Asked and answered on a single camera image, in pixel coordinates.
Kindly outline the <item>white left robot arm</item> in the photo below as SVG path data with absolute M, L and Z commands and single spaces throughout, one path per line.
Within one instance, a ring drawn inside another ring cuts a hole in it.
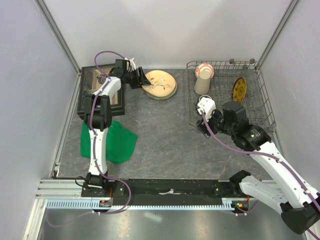
M 111 97 L 124 84 L 130 85 L 132 89 L 151 84 L 133 58 L 117 59 L 113 72 L 105 77 L 101 87 L 84 97 L 84 123 L 90 136 L 90 166 L 82 185 L 82 197 L 105 197 L 110 192 L 109 180 L 106 178 L 106 143 L 112 124 Z

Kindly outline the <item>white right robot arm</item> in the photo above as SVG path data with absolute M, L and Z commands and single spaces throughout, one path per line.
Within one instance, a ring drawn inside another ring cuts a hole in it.
M 203 97 L 196 110 L 202 117 L 196 125 L 204 135 L 215 138 L 222 133 L 230 136 L 236 148 L 228 145 L 226 148 L 250 156 L 278 185 L 278 188 L 270 187 L 242 170 L 229 179 L 230 193 L 235 197 L 249 195 L 269 206 L 296 234 L 310 232 L 320 220 L 319 190 L 294 170 L 262 127 L 250 123 L 243 105 L 228 101 L 219 111 L 213 99 Z

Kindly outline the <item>cream bird plate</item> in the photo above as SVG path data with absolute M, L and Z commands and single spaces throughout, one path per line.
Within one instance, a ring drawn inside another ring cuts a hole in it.
M 145 74 L 148 80 L 151 83 L 151 86 L 149 88 L 155 88 L 157 85 L 161 84 L 173 84 L 176 83 L 175 78 L 170 75 L 168 72 L 163 70 L 152 70 Z

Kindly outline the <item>yellow ceramic plate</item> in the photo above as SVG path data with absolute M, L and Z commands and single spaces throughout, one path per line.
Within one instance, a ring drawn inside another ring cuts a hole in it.
M 247 93 L 247 82 L 243 77 L 238 78 L 232 88 L 231 99 L 235 102 L 243 102 Z

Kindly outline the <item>dark green mug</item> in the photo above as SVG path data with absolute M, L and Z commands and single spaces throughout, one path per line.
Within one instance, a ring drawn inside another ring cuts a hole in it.
M 199 115 L 204 112 L 205 114 L 207 113 L 212 113 L 212 111 L 215 109 L 215 101 L 212 99 L 211 96 L 204 94 L 200 95 L 197 99 L 196 103 L 196 111 L 198 112 Z

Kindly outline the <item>mint green flower plate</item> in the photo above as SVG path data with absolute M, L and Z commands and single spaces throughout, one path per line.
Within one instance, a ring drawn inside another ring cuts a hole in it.
M 166 100 L 172 97 L 177 91 L 176 83 L 159 84 L 155 88 L 148 87 L 145 92 L 148 97 L 154 100 Z

